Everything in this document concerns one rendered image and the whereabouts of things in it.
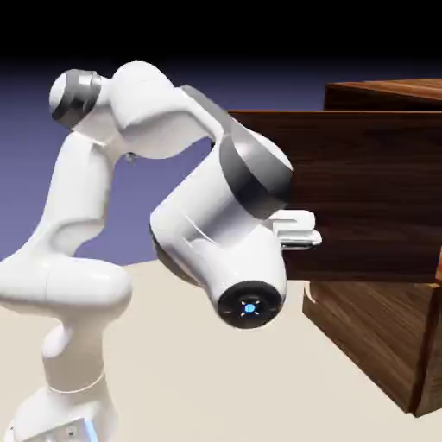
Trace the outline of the dark wood cabinet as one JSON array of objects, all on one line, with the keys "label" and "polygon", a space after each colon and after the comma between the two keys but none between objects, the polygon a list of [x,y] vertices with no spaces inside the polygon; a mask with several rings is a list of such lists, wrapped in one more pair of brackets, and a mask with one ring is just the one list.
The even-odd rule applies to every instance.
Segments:
[{"label": "dark wood cabinet", "polygon": [[[331,83],[325,88],[322,111],[442,111],[442,79]],[[439,283],[442,285],[442,248],[434,281],[355,282]]]}]

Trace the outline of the small dark wood cabinet door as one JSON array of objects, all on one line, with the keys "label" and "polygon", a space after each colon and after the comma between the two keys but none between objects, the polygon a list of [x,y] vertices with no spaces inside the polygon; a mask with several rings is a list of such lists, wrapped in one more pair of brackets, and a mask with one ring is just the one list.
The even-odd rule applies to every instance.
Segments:
[{"label": "small dark wood cabinet door", "polygon": [[442,409],[442,285],[313,281],[302,312],[402,411]]}]

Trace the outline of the large dark wood cabinet door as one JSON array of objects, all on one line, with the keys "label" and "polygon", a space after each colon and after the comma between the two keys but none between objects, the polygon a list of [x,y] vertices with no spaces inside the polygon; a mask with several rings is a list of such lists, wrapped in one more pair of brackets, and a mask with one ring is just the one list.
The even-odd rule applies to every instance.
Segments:
[{"label": "large dark wood cabinet door", "polygon": [[284,257],[291,279],[436,278],[442,248],[442,111],[240,110],[294,166],[290,205],[322,244]]}]

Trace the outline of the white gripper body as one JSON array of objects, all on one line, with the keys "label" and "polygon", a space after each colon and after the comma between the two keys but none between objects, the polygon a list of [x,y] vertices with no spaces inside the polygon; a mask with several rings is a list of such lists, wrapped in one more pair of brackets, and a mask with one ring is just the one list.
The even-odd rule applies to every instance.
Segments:
[{"label": "white gripper body", "polygon": [[322,244],[316,230],[279,230],[277,237],[283,249],[310,249]]}]

